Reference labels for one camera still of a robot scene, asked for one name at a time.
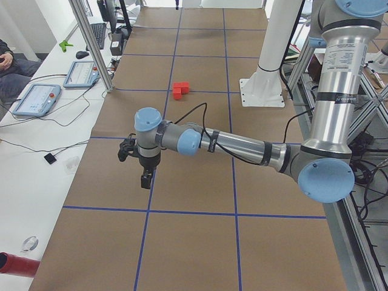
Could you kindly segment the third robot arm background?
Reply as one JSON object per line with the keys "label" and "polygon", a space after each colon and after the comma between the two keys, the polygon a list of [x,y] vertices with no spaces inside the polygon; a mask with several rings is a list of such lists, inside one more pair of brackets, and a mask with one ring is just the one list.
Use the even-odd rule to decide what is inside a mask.
{"label": "third robot arm background", "polygon": [[387,74],[387,42],[378,53],[367,53],[364,68]]}

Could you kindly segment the person hand on desk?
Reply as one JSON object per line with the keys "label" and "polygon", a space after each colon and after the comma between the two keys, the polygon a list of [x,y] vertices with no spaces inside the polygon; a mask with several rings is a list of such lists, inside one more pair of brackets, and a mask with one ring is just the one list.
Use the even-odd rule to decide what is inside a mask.
{"label": "person hand on desk", "polygon": [[0,56],[2,62],[0,63],[1,71],[8,70],[12,66],[13,55],[10,52],[4,53]]}

